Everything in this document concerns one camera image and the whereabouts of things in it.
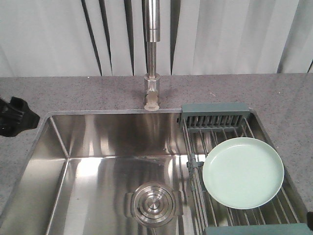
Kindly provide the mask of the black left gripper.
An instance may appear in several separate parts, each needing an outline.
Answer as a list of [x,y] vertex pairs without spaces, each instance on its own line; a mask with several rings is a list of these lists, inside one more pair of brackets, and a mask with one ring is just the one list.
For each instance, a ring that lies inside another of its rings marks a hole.
[[10,102],[0,99],[0,135],[15,137],[25,130],[36,129],[40,117],[32,112],[28,103],[12,96]]

